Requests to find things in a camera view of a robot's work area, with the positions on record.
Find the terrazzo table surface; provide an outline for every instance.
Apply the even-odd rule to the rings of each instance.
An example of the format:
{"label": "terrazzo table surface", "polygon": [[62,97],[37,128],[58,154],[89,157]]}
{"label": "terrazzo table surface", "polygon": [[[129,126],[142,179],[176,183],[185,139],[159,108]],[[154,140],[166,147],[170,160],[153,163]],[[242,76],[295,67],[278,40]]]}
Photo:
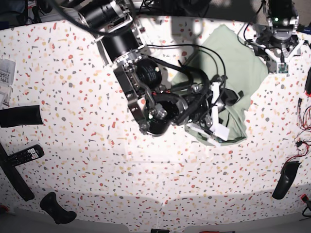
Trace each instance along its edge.
{"label": "terrazzo table surface", "polygon": [[[235,32],[242,26],[183,17],[140,21],[147,41],[165,45],[203,43],[221,24]],[[214,148],[198,143],[183,127],[170,127],[159,138],[142,135],[93,41],[65,21],[0,31],[0,57],[17,63],[10,107],[40,104],[44,122],[0,129],[0,141],[8,154],[36,143],[45,152],[41,159],[17,167],[34,200],[23,201],[0,169],[1,204],[43,212],[40,201],[56,191],[59,203],[75,211],[78,219],[121,223],[131,231],[176,232],[191,225],[303,210],[299,197],[311,187],[308,156],[300,160],[286,197],[271,196],[283,163],[296,153],[296,105],[299,97],[307,102],[303,90],[311,62],[308,47],[292,60],[288,76],[268,76],[252,96],[245,113],[248,139]],[[151,52],[178,64],[192,48]],[[174,72],[168,72],[172,78]]]}

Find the black game controller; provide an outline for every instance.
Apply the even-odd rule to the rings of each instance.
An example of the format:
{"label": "black game controller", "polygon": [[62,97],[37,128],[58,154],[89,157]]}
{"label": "black game controller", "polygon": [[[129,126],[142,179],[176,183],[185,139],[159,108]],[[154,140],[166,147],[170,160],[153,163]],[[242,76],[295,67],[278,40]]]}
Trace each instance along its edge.
{"label": "black game controller", "polygon": [[70,223],[77,217],[75,212],[66,211],[57,203],[54,192],[50,192],[42,199],[40,207],[54,219],[56,224]]}

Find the green cloth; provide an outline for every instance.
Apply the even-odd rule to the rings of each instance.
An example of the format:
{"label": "green cloth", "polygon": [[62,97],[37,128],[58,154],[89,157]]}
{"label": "green cloth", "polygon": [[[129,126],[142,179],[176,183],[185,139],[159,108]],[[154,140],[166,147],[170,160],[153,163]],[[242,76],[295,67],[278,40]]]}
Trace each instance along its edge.
{"label": "green cloth", "polygon": [[[223,59],[228,77],[226,88],[236,93],[240,91],[244,93],[238,103],[231,107],[226,106],[226,109],[219,114],[219,118],[223,120],[223,125],[226,125],[229,116],[230,134],[228,141],[223,142],[222,145],[241,142],[247,138],[244,111],[250,107],[252,94],[267,77],[267,66],[254,55],[252,50],[240,44],[237,35],[225,25],[215,29],[202,45],[216,51]],[[210,80],[216,74],[223,75],[224,69],[220,59],[214,53],[202,50],[195,51],[187,60],[187,65],[202,69]],[[173,84],[186,80],[187,78],[183,74],[178,73],[173,79]],[[198,78],[194,77],[194,80],[200,83]],[[187,126],[185,130],[205,145],[210,145],[201,134],[192,131]]]}

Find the speckled white tabletop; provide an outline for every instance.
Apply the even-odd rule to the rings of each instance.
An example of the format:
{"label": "speckled white tabletop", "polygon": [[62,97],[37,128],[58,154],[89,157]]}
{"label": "speckled white tabletop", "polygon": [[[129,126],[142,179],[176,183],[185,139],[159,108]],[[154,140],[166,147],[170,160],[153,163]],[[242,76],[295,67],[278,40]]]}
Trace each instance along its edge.
{"label": "speckled white tabletop", "polygon": [[[141,18],[155,44],[202,43],[220,24],[209,19]],[[40,104],[44,125],[0,129],[8,154],[39,143],[45,156],[17,167],[35,199],[24,202],[0,169],[0,203],[36,212],[55,191],[78,219],[122,223],[131,231],[181,232],[187,226],[249,221],[299,212],[310,190],[311,163],[301,167],[283,200],[272,192],[286,158],[296,153],[296,105],[311,51],[303,46],[288,76],[267,77],[246,112],[248,139],[213,148],[183,127],[159,138],[142,135],[112,70],[103,67],[93,37],[67,22],[0,31],[0,57],[15,60],[11,107]],[[191,48],[152,50],[177,63]],[[174,73],[169,71],[169,78]]]}

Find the black remote control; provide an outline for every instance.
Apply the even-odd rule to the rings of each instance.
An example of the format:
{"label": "black remote control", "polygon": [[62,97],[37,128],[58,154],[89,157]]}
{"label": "black remote control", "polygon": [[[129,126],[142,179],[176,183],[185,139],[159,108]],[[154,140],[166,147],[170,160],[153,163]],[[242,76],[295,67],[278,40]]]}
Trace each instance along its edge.
{"label": "black remote control", "polygon": [[8,161],[12,166],[18,166],[32,160],[41,158],[44,155],[43,149],[39,145],[29,147],[25,150],[8,156]]}

